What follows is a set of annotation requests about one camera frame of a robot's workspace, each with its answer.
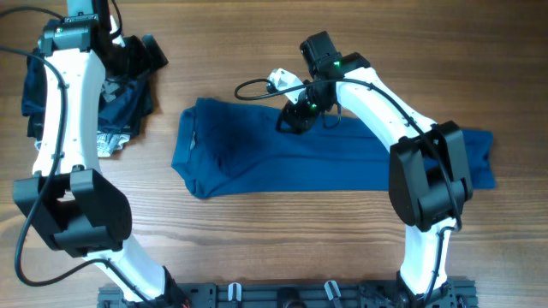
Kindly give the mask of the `blue polo shirt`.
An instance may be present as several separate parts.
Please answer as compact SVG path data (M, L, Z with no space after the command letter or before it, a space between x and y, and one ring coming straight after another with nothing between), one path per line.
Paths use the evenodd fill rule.
M199 98L182 112L172 168L196 198L237 193L386 191L389 153L366 125L279 133L278 109Z

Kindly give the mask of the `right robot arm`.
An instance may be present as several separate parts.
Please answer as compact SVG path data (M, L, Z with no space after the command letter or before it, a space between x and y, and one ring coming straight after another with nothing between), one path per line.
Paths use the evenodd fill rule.
M282 68L267 78L268 92L288 99L278 121L305 133L337 107L373 132L389 152L390 202L406 229L398 304L425 307L441 299L448 292L449 237L461 231L463 205L473 195L462 130L409 107L362 55L338 52L327 32L308 37L300 49L311 80Z

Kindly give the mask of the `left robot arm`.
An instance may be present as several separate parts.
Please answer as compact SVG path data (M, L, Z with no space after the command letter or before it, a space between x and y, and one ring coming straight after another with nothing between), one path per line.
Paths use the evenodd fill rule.
M14 184L14 201L53 251L81 268L99 267L128 307L187 307L169 271L153 261L132 233L126 196L101 173L97 151L99 100L111 76L141 77L166 60L153 38L137 50L122 39L113 1L70 1L50 22L36 61L45 67L45 118L39 154L29 178Z

